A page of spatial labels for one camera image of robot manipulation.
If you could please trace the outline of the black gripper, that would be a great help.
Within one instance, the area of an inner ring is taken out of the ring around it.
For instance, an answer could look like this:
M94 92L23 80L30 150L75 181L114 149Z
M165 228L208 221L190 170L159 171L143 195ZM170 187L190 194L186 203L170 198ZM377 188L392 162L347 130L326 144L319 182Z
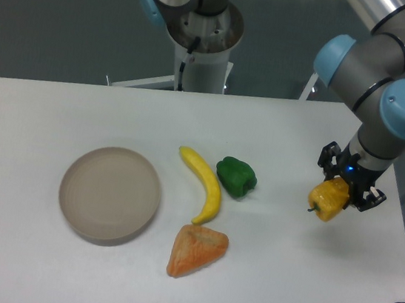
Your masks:
M322 148L318 166L326 179L333 179L339 174L350 184L347 207L352 206L359 212L365 212L386 200L384 192L373 187L385 170L372 170L361 166L360 159L355 160L354 154L351 154L349 149L341 152L337 142L332 141Z

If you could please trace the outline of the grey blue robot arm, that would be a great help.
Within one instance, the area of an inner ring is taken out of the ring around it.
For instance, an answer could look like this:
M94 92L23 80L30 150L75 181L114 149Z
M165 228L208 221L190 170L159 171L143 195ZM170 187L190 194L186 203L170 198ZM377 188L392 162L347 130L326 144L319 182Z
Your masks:
M150 21L175 45L177 91L223 93L230 51L244 21L229 0L139 0ZM318 166L326 180L342 178L347 204L360 211L386 196L375 186L405 150L405 0L347 0L371 37L339 35L318 51L314 71L361 121L345 148L330 143Z

